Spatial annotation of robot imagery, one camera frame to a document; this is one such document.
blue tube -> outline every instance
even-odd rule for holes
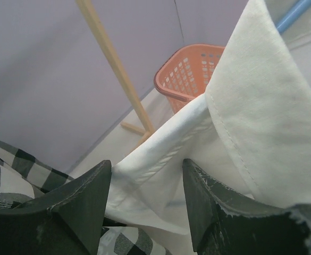
[[[284,33],[311,6],[311,0],[299,0],[276,24],[280,34]]]

white wall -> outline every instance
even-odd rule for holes
[[[175,0],[184,44],[225,46],[248,0]]]
[[[139,95],[183,46],[174,1],[92,0]],[[67,171],[130,107],[74,0],[0,1],[0,139]]]

plaid fabric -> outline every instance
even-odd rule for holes
[[[100,239],[97,255],[171,255],[136,227],[109,227]]]
[[[0,209],[42,196],[73,178],[0,141]]]

plastic basket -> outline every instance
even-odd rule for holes
[[[224,48],[208,44],[183,47],[156,73],[155,88],[167,96],[174,113],[205,92]]]

wooden pole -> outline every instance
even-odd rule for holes
[[[109,37],[95,11],[91,0],[76,0],[76,3],[82,12],[82,15],[86,19],[91,32],[93,33],[94,37],[96,38],[98,44],[101,47],[102,52],[106,56],[110,66],[112,67],[121,87],[123,88],[125,94],[127,95],[130,103],[132,104],[136,114],[138,115],[142,125],[144,126],[145,130],[143,131],[139,127],[133,126],[128,123],[121,123],[121,125],[130,130],[134,133],[141,134],[143,137],[141,138],[140,142],[143,143],[148,137],[154,133],[154,128],[150,119],[143,108],[140,99],[135,91],[134,86],[132,85],[117,53],[115,48],[113,47]]]

